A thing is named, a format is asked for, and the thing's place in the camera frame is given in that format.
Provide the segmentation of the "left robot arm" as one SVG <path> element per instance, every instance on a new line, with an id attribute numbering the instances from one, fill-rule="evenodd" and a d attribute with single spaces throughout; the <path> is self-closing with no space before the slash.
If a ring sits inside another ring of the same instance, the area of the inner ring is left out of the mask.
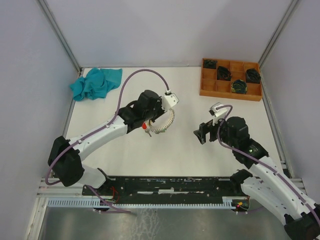
<path id="1" fill-rule="evenodd" d="M 105 174 L 82 162 L 108 142 L 142 127 L 149 120 L 156 120 L 168 110 L 165 97 L 145 90 L 137 100 L 119 108 L 111 119 L 90 132 L 70 139 L 56 138 L 48 159 L 49 171 L 65 187 L 80 183 L 93 187 L 99 195 L 106 195 L 111 183 Z"/>

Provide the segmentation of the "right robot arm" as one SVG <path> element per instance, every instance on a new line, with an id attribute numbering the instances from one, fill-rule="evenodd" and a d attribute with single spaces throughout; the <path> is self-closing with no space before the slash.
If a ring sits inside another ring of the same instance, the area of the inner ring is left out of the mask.
<path id="1" fill-rule="evenodd" d="M 319 239 L 320 205 L 278 170 L 269 153 L 250 137 L 244 118 L 212 119 L 193 133 L 201 144 L 218 141 L 245 166 L 231 176 L 231 193 L 258 201 L 282 223 L 290 239 Z"/>

